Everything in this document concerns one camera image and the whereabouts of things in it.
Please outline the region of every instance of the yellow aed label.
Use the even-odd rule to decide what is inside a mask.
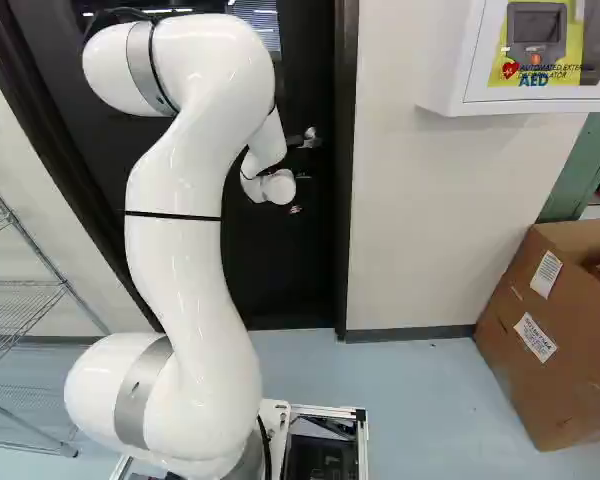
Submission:
[[[584,23],[576,20],[576,1],[509,0],[488,86],[580,85]],[[552,11],[561,5],[562,10]],[[514,22],[515,32],[509,32]]]

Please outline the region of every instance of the gray floor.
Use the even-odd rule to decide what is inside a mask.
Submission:
[[[252,338],[268,397],[368,409],[373,480],[600,480],[600,444],[534,450],[469,339],[342,345],[329,331]],[[0,450],[0,478],[106,480],[115,459],[89,445],[77,460]]]

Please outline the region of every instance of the green wall panel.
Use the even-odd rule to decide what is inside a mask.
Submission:
[[[538,222],[577,220],[599,184],[600,113],[592,113],[576,140]]]

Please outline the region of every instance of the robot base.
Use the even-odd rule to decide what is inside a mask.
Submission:
[[[311,477],[369,479],[369,426],[365,410],[289,406],[283,401],[263,400],[260,417],[270,438],[272,480],[303,480]],[[231,476],[242,473],[249,475],[248,471],[249,468],[244,468],[242,472],[236,468],[223,480],[251,480],[254,478],[253,469],[251,476]],[[109,480],[149,478],[171,480],[179,477],[123,456]],[[264,464],[255,478],[265,480]]]

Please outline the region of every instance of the white wall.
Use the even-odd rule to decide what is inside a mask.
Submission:
[[[0,195],[77,293],[112,332],[151,331],[146,318],[64,200],[0,91]],[[9,227],[0,232],[0,280],[51,280]],[[101,332],[68,295],[32,330],[36,335]]]
[[[416,109],[419,5],[360,0],[350,330],[475,323],[586,118]]]

